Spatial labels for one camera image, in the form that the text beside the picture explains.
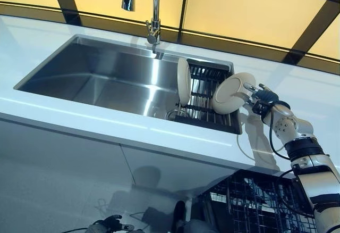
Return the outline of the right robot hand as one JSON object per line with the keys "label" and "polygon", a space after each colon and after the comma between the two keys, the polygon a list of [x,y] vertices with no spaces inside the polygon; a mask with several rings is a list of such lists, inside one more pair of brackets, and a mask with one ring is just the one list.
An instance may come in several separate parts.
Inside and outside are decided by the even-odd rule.
{"label": "right robot hand", "polygon": [[250,97],[246,99],[242,107],[251,107],[256,110],[268,109],[279,102],[279,97],[264,84],[259,84],[259,88],[246,82],[243,87],[249,91]]}

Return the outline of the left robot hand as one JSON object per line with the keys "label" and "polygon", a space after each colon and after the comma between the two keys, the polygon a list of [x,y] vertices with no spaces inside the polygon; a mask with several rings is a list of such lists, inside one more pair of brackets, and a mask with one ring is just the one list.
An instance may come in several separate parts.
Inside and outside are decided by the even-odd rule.
{"label": "left robot hand", "polygon": [[107,232],[117,232],[117,231],[133,231],[134,226],[131,224],[120,223],[121,215],[111,215],[103,221],[103,225],[106,227]]}

